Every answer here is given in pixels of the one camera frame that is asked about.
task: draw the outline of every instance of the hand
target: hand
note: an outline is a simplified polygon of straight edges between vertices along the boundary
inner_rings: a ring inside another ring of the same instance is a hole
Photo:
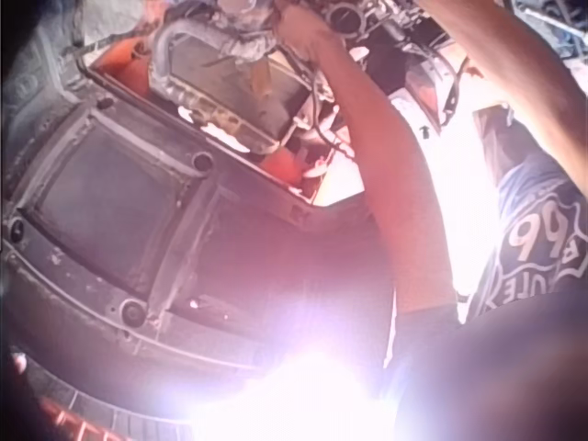
[[[307,7],[292,5],[288,0],[275,0],[274,4],[279,12],[276,35],[301,59],[318,62],[325,41],[342,43],[329,25]]]

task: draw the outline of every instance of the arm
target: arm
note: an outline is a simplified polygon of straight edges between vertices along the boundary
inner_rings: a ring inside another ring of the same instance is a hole
[[[588,196],[586,97],[548,44],[493,0],[417,0],[509,97]]]
[[[310,11],[282,8],[277,32],[318,64],[341,107],[367,203],[393,264],[399,314],[456,305],[441,211],[412,130]]]

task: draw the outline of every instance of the pipe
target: pipe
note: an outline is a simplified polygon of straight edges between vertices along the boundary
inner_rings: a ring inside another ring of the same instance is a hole
[[[276,39],[270,32],[249,40],[242,40],[209,23],[182,18],[163,27],[153,43],[153,73],[165,78],[172,71],[169,45],[177,34],[187,34],[217,49],[223,55],[234,56],[248,62],[263,57],[276,46]]]

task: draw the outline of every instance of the machinery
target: machinery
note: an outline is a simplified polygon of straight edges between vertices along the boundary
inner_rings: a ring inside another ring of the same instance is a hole
[[[525,3],[585,29],[573,2]],[[311,7],[423,136],[441,130],[460,70],[427,14]],[[360,181],[325,196],[341,164],[358,180],[345,122],[272,14],[270,0],[55,0],[3,79],[5,325],[51,406],[190,439],[189,402],[317,341],[376,385],[393,274]],[[549,26],[534,23],[562,58],[585,57]]]

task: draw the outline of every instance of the person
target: person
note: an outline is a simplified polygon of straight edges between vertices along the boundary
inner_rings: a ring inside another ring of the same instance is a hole
[[[500,107],[475,115],[503,238],[464,326],[411,129],[320,18],[277,3],[278,37],[334,91],[393,266],[398,316],[385,395],[396,404],[395,439],[588,439],[586,97],[547,43],[493,0],[417,3],[521,120]]]

